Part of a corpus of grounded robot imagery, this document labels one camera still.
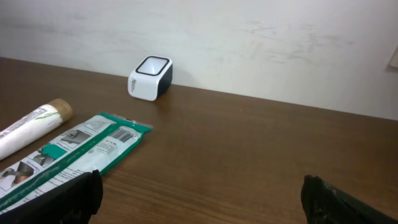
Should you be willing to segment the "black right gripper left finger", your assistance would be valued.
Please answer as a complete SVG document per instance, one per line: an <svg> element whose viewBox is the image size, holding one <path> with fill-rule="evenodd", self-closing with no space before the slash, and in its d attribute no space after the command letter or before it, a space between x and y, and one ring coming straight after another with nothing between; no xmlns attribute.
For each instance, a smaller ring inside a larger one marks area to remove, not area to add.
<svg viewBox="0 0 398 224"><path fill-rule="evenodd" d="M85 172L67 183L1 215L8 223L88 223L103 199L98 170Z"/></svg>

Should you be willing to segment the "white tube gold cap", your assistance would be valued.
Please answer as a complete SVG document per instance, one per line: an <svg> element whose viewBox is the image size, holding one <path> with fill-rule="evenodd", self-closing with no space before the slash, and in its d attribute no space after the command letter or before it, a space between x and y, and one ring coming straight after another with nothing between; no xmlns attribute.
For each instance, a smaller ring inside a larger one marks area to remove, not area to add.
<svg viewBox="0 0 398 224"><path fill-rule="evenodd" d="M1 131L1 160L38 140L73 116L72 107L57 98Z"/></svg>

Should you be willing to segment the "green white 3M package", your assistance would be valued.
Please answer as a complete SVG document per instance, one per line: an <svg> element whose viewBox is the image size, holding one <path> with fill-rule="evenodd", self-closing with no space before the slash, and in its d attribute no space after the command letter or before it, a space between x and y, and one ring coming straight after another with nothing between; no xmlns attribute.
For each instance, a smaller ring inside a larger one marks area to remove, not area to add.
<svg viewBox="0 0 398 224"><path fill-rule="evenodd" d="M1 213L11 211L85 172L105 174L152 126L99 113L1 171Z"/></svg>

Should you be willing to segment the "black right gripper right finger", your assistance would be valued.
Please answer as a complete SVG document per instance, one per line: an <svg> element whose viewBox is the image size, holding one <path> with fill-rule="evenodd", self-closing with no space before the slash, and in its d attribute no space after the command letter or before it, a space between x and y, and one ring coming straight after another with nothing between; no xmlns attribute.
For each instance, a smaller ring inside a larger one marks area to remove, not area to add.
<svg viewBox="0 0 398 224"><path fill-rule="evenodd" d="M306 175L301 189L308 224L397 224L316 175Z"/></svg>

